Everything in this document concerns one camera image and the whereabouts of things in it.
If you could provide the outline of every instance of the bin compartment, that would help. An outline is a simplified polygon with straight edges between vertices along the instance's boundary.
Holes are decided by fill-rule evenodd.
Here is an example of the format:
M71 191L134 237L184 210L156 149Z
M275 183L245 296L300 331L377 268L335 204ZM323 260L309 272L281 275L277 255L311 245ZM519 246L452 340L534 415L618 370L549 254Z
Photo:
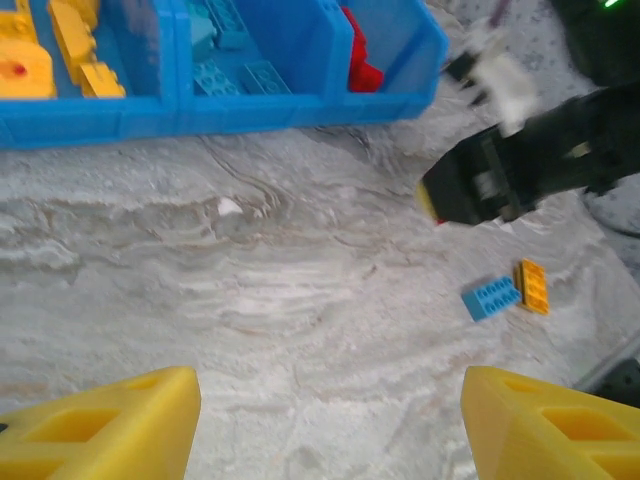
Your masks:
M87 34L77 28L75 17L69 15L75 12L70 7L74 2L53 1L61 2L60 8L55 10L55 20L59 21L56 25L58 37L63 30L68 34L65 38L70 39L66 49L61 49L56 39L49 0L31 0L29 3L37 43L53 61L57 95L47 100L0 101L0 144L34 148L171 134L177 98L174 20L170 5L165 0L102 0L97 25L88 37L95 39L94 55L84 55L86 49L82 42L87 41ZM78 5L90 3L78 2ZM126 97L83 97L83 85L79 81L72 82L62 50L71 56L80 52L76 58L81 61L90 61L93 57L95 65L114 72ZM86 71L94 77L104 73L101 68ZM105 76L96 78L104 81Z
M419 115L435 95L447 40L421 0L172 1L180 133L390 122ZM354 31L343 6L385 74L377 93L348 91Z

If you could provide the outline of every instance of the yellow plastic piece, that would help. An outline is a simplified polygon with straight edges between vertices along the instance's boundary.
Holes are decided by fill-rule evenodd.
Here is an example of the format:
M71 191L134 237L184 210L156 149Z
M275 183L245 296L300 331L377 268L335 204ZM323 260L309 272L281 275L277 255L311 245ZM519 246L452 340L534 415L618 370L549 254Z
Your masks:
M102 62L85 63L80 67L80 88L85 97L122 98L127 92L118 83L115 72Z
M3 39L38 43L31 12L0 12L0 40Z
M24 13L31 17L31 6L29 6L29 0L16 0L16 12Z
M49 53L30 41L0 40L0 100L55 96L53 62Z
M196 372L172 367L0 415L0 479L182 480L199 414Z
M80 13L68 3L51 0L47 5L53 33L74 85L80 84L80 66L95 61L96 40Z
M100 0L59 0L78 11L82 21L93 31L98 26Z
M545 271L540 265L524 259L516 267L514 283L522 294L522 308L540 315L549 314L549 296Z
M431 203L431 198L429 197L429 192L425 186L420 182L416 187L416 202L424 212L429 215L435 222L439 221L438 215L436 214L435 208L433 208L433 204Z
M461 406L479 480L640 479L640 409L492 367Z

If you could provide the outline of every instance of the black object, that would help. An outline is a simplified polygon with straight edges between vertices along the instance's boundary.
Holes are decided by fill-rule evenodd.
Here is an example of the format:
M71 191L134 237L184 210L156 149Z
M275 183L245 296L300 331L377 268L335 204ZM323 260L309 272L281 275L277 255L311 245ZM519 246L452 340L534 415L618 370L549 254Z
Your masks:
M637 0L549 0L578 71L599 87L640 80Z
M570 99L510 137L497 126L468 137L422 183L442 220L511 221L548 195L579 187L603 194L639 172L639 132L640 82Z
M466 83L472 86L473 81L469 79L469 73L473 70L477 61L478 58L476 56L469 52L463 52L444 67L444 73L458 83Z
M608 88L529 119L510 137L494 126L458 143L422 178L442 221L512 221L548 195L580 187L601 195L640 172L640 1L549 1L577 68ZM457 60L447 71L454 78L473 57Z
M640 408L640 363L634 358L620 362L591 393Z

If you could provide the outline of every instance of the marble surface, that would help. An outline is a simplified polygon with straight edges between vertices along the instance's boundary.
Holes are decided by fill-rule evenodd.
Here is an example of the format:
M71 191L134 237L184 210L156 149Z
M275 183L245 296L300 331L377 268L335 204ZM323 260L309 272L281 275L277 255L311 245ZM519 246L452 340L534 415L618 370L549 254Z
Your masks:
M189 480L475 478L466 367L572 384L640 310L575 194L508 226L417 211L420 175L489 122L443 84L393 126L2 152L0 411L186 364ZM523 256L552 314L474 324L461 290Z

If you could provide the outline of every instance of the teal lego brick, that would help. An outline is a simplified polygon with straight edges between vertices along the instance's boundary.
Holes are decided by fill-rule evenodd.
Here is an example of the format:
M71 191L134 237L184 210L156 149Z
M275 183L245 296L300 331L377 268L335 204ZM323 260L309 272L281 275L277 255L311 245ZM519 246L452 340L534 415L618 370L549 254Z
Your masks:
M200 92L209 96L239 95L240 91L212 60L194 65L193 79Z
M243 65L238 72L238 78L249 93L269 95L291 93L276 69L267 61Z
M200 5L199 3L188 3L189 16L197 16L202 18L209 18L209 10L204 5Z
M211 20L198 13L189 12L191 20L191 53L195 63L204 62L213 53L217 31Z
M242 50L249 41L247 27L233 0L205 0L218 32L216 46L221 50Z
M521 300L513 280L506 276L462 294L462 301L474 322L497 315Z

